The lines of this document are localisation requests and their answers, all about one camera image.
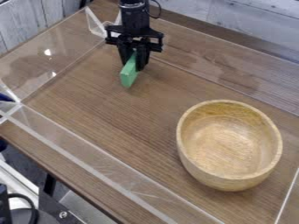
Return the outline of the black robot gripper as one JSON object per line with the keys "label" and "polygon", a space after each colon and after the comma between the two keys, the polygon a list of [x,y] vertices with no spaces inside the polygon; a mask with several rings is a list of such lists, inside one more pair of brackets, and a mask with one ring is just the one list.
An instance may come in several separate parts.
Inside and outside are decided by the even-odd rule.
{"label": "black robot gripper", "polygon": [[[149,50],[153,52],[163,50],[164,35],[149,26],[149,13],[145,5],[120,5],[119,9],[121,24],[105,26],[105,41],[111,45],[115,45],[119,41],[124,41],[132,47],[136,47],[135,68],[137,71],[143,71],[149,60]],[[152,43],[148,41],[143,44],[143,41],[135,40],[135,38],[157,39],[157,42]],[[133,54],[132,47],[125,44],[117,45],[123,64],[127,63]]]}

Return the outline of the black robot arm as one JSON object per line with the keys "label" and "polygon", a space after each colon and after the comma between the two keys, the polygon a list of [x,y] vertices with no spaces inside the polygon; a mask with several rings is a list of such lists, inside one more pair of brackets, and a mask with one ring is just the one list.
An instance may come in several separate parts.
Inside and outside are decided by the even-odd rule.
{"label": "black robot arm", "polygon": [[121,24],[107,25],[105,41],[116,46],[120,59],[125,64],[135,55],[135,68],[141,71],[149,61],[151,52],[163,51],[164,34],[151,28],[149,1],[119,0]]}

